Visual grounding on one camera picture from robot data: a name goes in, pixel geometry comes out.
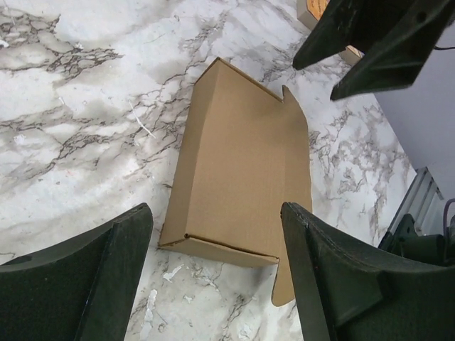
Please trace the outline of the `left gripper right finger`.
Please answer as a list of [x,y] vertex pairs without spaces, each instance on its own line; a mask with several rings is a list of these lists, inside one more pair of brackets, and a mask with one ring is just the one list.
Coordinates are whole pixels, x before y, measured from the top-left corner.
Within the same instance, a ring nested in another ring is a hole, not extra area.
[[295,202],[282,227],[305,340],[453,340],[454,237],[419,236],[411,215],[378,247]]

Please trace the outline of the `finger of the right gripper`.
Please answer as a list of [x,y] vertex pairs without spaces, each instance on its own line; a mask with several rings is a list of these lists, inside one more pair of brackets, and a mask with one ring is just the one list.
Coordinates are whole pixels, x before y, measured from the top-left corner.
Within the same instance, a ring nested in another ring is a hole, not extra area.
[[297,51],[293,68],[302,70],[352,46],[367,53],[390,28],[389,1],[330,1]]
[[453,20],[453,1],[413,1],[387,35],[334,86],[331,100],[412,86]]

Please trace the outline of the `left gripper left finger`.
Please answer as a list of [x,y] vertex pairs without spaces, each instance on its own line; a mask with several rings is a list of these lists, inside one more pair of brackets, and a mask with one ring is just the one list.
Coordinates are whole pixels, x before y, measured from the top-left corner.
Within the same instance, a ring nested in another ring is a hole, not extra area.
[[149,248],[145,203],[1,265],[2,340],[123,340]]

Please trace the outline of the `cardboard box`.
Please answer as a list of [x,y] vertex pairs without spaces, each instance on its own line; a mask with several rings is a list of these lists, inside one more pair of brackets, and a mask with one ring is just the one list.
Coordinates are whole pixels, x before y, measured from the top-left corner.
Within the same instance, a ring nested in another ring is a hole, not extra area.
[[275,265],[275,306],[294,299],[280,211],[311,209],[309,131],[281,95],[217,58],[196,81],[159,246],[243,267]]

